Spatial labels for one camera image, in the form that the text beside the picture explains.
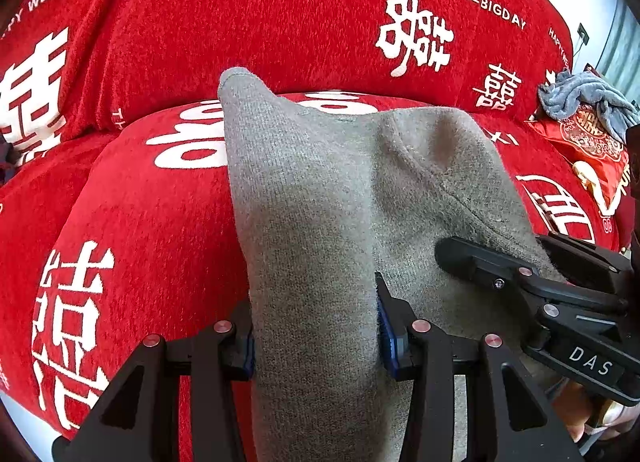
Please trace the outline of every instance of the gray garment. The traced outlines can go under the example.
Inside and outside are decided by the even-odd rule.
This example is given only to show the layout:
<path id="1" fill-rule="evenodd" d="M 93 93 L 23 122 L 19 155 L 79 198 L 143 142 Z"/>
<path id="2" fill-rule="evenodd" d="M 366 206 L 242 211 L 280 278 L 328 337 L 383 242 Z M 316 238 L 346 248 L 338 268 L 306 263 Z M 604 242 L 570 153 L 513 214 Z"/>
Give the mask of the gray garment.
<path id="1" fill-rule="evenodd" d="M 493 331 L 515 349 L 513 316 L 495 294 L 440 270 L 434 244 L 462 236 L 561 277 L 465 112 L 329 115 L 275 96 L 241 68 L 222 74 L 218 94 L 254 318 L 258 459 L 396 462 L 411 383 L 397 384 L 379 360 L 374 272 L 447 332 Z M 541 365 L 527 366 L 542 376 Z M 456 410 L 463 415 L 462 396 Z"/>
<path id="2" fill-rule="evenodd" d="M 538 86 L 538 98 L 546 114 L 556 121 L 572 116 L 580 103 L 595 106 L 607 133 L 624 144 L 626 129 L 640 124 L 635 106 L 619 90 L 591 72 L 572 75 L 563 70 L 556 76 L 555 83 Z"/>

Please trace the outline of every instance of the blue-gray blanket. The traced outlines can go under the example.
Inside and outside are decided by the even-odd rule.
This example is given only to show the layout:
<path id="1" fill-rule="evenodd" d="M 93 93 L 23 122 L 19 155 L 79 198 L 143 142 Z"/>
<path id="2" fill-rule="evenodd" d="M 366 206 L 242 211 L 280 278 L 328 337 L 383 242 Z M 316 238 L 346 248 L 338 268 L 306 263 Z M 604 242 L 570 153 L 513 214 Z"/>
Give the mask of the blue-gray blanket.
<path id="1" fill-rule="evenodd" d="M 624 144 L 626 129 L 640 124 L 640 114 L 635 106 L 591 72 L 572 75 L 565 69 L 558 74 L 554 84 L 538 86 L 538 98 L 546 114 L 556 121 L 572 116 L 580 103 L 595 106 L 605 130 Z"/>

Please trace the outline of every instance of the metal pin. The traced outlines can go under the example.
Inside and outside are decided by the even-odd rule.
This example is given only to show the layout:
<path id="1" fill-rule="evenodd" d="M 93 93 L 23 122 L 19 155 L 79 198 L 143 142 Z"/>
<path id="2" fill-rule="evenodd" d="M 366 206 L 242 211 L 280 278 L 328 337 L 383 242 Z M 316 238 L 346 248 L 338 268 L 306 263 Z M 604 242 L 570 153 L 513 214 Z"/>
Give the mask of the metal pin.
<path id="1" fill-rule="evenodd" d="M 484 342 L 491 348 L 502 346 L 502 338 L 497 334 L 487 334 L 484 336 Z"/>
<path id="2" fill-rule="evenodd" d="M 556 307 L 555 305 L 551 305 L 550 303 L 547 303 L 542 310 L 545 311 L 545 314 L 551 317 L 558 317 L 558 315 L 560 314 L 560 311 L 558 310 L 558 307 Z"/>
<path id="3" fill-rule="evenodd" d="M 226 332 L 229 332 L 232 326 L 233 325 L 231 321 L 227 321 L 226 319 L 223 319 L 223 320 L 217 321 L 215 325 L 213 325 L 213 330 L 215 330 L 219 334 L 224 334 Z"/>
<path id="4" fill-rule="evenodd" d="M 414 328 L 416 332 L 428 332 L 431 330 L 431 323 L 424 319 L 415 320 L 411 326 Z"/>
<path id="5" fill-rule="evenodd" d="M 155 347 L 160 343 L 160 336 L 158 334 L 149 334 L 142 340 L 142 344 L 145 347 Z"/>

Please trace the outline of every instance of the gray knit fabric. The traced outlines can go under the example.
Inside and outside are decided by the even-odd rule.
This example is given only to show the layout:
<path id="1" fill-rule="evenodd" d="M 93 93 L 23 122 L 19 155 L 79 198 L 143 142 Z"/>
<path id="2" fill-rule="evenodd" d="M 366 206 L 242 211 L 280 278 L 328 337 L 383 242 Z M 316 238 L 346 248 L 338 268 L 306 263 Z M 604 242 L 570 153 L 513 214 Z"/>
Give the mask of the gray knit fabric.
<path id="1" fill-rule="evenodd" d="M 440 270 L 434 244 L 461 236 L 561 278 L 465 112 L 329 115 L 276 97 L 241 68 L 222 74 L 218 93 L 254 319 L 258 459 L 396 462 L 411 382 L 382 368 L 374 272 L 448 333 L 491 331 L 514 349 L 518 323 L 494 294 Z M 464 411 L 457 395 L 455 460 L 465 456 Z"/>

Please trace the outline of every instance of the blue-gray curtain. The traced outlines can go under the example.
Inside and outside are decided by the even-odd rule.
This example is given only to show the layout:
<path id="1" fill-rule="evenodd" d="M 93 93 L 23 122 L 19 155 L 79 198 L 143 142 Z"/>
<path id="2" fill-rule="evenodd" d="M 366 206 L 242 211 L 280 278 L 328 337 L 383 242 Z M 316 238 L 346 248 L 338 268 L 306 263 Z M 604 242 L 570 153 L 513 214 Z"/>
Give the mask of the blue-gray curtain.
<path id="1" fill-rule="evenodd" d="M 613 24 L 596 70 L 629 101 L 640 105 L 640 24 L 624 0 L 616 3 Z"/>

